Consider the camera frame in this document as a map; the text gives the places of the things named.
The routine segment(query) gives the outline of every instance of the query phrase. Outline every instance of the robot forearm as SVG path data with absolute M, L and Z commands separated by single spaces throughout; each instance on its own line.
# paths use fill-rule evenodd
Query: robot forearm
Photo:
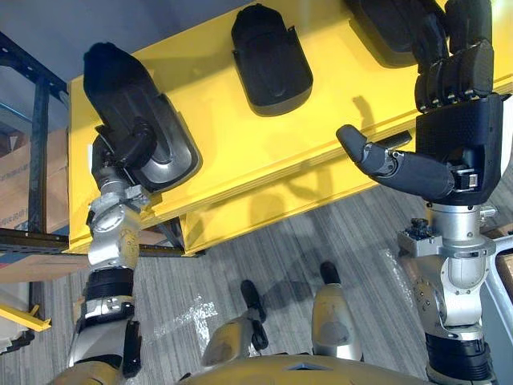
M 139 256 L 139 211 L 149 200 L 141 186 L 129 187 L 114 168 L 104 168 L 101 174 L 101 197 L 91 204 L 87 222 L 93 237 L 88 254 L 91 272 L 71 345 L 71 369 L 61 377 L 87 373 L 75 368 L 86 363 L 117 382 L 121 375 L 133 377 L 140 369 L 141 338 L 139 323 L 132 321 L 132 288 Z M 96 375 L 89 373 L 90 378 Z
M 436 383 L 491 383 L 479 291 L 495 243 L 479 234 L 479 206 L 426 205 L 398 235 L 426 333 L 427 374 Z

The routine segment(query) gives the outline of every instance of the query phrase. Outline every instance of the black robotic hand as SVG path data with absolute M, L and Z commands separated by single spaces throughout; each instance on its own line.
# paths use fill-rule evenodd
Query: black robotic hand
M 415 103 L 422 113 L 416 153 L 366 143 L 349 125 L 337 138 L 357 166 L 383 185 L 434 203 L 479 205 L 501 177 L 505 97 L 492 93 L 491 3 L 449 0 L 445 14 L 427 3 L 408 5 L 419 72 Z

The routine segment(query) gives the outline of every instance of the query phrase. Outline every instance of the yellow board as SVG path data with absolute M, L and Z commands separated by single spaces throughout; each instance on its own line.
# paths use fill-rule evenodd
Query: yellow board
M 511 76 L 495 81 L 495 91 L 512 93 L 512 81 Z M 412 135 L 401 150 L 415 150 L 414 128 L 414 120 L 394 128 Z M 180 216 L 186 255 L 375 185 L 341 150 L 334 160 Z
M 296 26 L 313 72 L 312 95 L 288 114 L 259 117 L 247 103 L 231 53 L 238 10 L 135 53 L 182 114 L 203 158 L 191 180 L 152 198 L 143 227 L 340 156 L 334 133 L 342 124 L 361 127 L 379 140 L 416 115 L 416 67 L 380 66 L 351 29 L 342 1 L 263 3 L 279 10 L 287 26 Z M 494 29 L 496 78 L 511 76 L 513 67 L 511 3 L 503 8 L 495 21 L 501 28 Z M 100 119 L 83 92 L 82 77 L 71 82 L 70 93 L 70 248 L 84 252 L 91 241 L 87 206 L 98 196 L 87 147 Z

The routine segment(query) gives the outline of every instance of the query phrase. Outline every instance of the cardboard box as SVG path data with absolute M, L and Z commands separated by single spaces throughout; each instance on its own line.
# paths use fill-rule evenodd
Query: cardboard box
M 0 262 L 6 259 L 11 263 L 0 264 L 0 282 L 4 283 L 49 281 L 87 268 L 88 263 L 86 255 L 69 254 L 0 255 Z
M 493 239 L 504 237 L 511 233 L 513 233 L 513 224 L 493 229 L 487 232 L 486 235 Z M 513 302 L 513 250 L 501 253 L 501 255 L 495 260 L 495 265 L 510 300 Z
M 157 229 L 145 229 L 139 232 L 140 245 L 157 245 L 166 241 L 166 236 L 160 233 Z
M 28 186 L 26 190 L 13 188 L 2 196 L 0 227 L 26 230 L 28 225 Z M 67 199 L 67 167 L 46 179 L 46 231 L 52 233 L 69 224 Z

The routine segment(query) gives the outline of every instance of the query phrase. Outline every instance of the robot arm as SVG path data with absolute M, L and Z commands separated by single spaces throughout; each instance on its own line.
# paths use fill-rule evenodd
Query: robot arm
M 367 143 L 352 126 L 337 138 L 372 179 L 427 202 L 426 219 L 413 219 L 398 243 L 426 333 L 428 377 L 443 384 L 492 383 L 479 291 L 497 248 L 479 233 L 480 205 L 499 183 L 511 137 L 503 136 L 509 95 L 492 92 L 491 4 L 449 0 L 444 19 L 420 15 L 414 6 L 410 11 L 418 25 L 416 153 Z
M 132 287 L 139 256 L 139 212 L 149 198 L 142 186 L 130 186 L 123 170 L 108 157 L 99 137 L 93 175 L 101 196 L 92 202 L 87 220 L 93 237 L 88 254 L 91 272 L 71 344 L 70 369 L 55 383 L 119 383 L 141 368 Z

